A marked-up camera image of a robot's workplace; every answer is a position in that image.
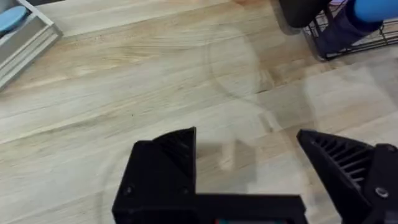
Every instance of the blue cylinder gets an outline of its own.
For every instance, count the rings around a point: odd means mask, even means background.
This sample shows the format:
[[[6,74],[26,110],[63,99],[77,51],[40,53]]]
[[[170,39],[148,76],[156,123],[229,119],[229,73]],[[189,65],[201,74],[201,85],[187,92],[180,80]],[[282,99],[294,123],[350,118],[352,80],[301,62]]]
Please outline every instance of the blue cylinder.
[[[355,16],[364,22],[398,17],[398,0],[355,0]]]

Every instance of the blue lid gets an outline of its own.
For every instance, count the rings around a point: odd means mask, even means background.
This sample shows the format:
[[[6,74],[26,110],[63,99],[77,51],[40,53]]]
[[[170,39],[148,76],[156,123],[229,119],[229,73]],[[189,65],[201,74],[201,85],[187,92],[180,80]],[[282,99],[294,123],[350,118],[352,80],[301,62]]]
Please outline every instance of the blue lid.
[[[16,6],[0,14],[0,32],[15,29],[23,20],[27,9],[24,6]]]

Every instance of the blue object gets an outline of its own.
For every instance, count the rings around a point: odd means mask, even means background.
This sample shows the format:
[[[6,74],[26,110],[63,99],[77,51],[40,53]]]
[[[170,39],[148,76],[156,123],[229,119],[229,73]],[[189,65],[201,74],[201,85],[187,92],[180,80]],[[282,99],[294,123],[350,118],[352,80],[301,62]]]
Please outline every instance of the blue object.
[[[354,15],[355,1],[348,1],[332,22],[316,39],[321,55],[337,53],[363,37],[378,30],[382,26],[379,22],[364,22]]]
[[[355,16],[364,22],[398,17],[398,0],[355,0]]]
[[[16,6],[1,13],[0,33],[6,33],[15,29],[23,21],[26,13],[27,9],[24,6]]]

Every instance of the wood grain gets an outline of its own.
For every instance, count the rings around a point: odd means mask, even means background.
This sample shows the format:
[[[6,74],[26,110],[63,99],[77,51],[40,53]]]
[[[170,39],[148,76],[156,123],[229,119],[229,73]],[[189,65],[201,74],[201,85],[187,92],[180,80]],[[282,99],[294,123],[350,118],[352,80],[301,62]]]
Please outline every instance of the wood grain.
[[[276,3],[39,6],[67,36],[0,94],[0,223],[113,223],[132,145],[190,126],[199,192],[301,194],[338,223],[295,135],[398,144],[398,48],[321,63]]]

